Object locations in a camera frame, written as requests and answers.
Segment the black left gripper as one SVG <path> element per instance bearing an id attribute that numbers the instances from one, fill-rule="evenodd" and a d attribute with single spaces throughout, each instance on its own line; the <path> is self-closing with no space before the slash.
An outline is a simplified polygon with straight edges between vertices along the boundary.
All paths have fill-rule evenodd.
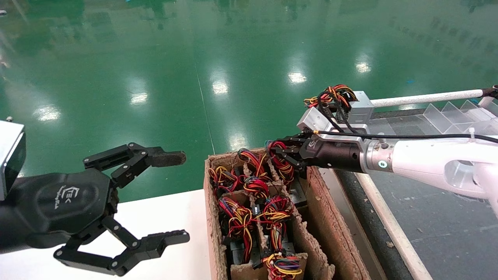
<path id="1" fill-rule="evenodd" d="M 54 253 L 60 263 L 124 276 L 140 262 L 160 258 L 168 246 L 189 242 L 190 235 L 175 230 L 137 239 L 113 218 L 119 202 L 116 188 L 124 188 L 148 167 L 180 166 L 185 161 L 183 151 L 130 142 L 84 158 L 82 172 L 18 178 L 5 199 L 5 249 L 66 243 Z M 101 173 L 113 167 L 110 177 Z M 126 246 L 122 253 L 107 257 L 79 250 L 105 231 Z"/>

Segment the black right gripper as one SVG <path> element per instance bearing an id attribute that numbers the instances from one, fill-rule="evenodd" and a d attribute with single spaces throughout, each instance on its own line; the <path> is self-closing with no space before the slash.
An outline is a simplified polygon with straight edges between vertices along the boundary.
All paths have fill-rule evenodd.
<path id="1" fill-rule="evenodd" d="M 304 150 L 278 149 L 277 157 L 298 172 L 308 166 L 365 173 L 365 148 L 358 141 L 338 142 L 314 139 L 312 133 L 298 133 L 278 138 L 286 146 L 302 146 Z"/>

